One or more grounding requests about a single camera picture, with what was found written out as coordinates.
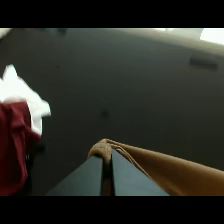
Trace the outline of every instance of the black surface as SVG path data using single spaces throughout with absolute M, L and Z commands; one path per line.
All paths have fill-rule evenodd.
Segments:
M 100 196 L 103 159 L 92 156 L 69 174 L 46 196 Z
M 112 169 L 115 196 L 169 196 L 116 150 L 112 150 Z
M 65 35 L 15 29 L 0 41 L 0 73 L 18 75 L 49 102 L 46 150 L 34 160 L 32 194 L 44 195 L 102 138 L 224 170 L 224 66 L 189 66 L 204 53 L 107 29 Z

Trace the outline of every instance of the dark spot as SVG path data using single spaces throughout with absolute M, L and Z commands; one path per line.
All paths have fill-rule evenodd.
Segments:
M 101 111 L 101 116 L 102 116 L 103 118 L 108 118 L 108 117 L 109 117 L 109 111 L 108 111 L 107 109 L 103 109 L 103 110 Z

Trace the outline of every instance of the cloth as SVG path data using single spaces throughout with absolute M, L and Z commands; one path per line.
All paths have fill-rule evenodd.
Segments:
M 102 156 L 109 166 L 112 150 L 119 152 L 170 195 L 224 195 L 223 171 L 159 152 L 103 139 L 91 148 L 88 158 Z
M 27 102 L 31 115 L 32 130 L 41 135 L 42 117 L 51 114 L 50 106 L 17 75 L 13 65 L 8 65 L 3 78 L 0 79 L 0 102 L 13 103 L 21 101 Z
M 25 154 L 40 140 L 26 102 L 0 104 L 0 196 L 20 191 L 27 179 Z

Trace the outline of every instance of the brown cloth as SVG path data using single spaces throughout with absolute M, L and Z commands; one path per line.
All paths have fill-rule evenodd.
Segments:
M 88 158 L 100 155 L 109 166 L 112 149 L 119 152 L 170 195 L 224 195 L 223 171 L 159 152 L 103 139 L 91 148 Z

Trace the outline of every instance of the maroon fabric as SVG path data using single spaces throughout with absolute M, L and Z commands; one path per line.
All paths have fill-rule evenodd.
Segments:
M 31 129 L 26 102 L 0 104 L 0 195 L 20 191 L 27 179 L 25 155 L 40 136 Z

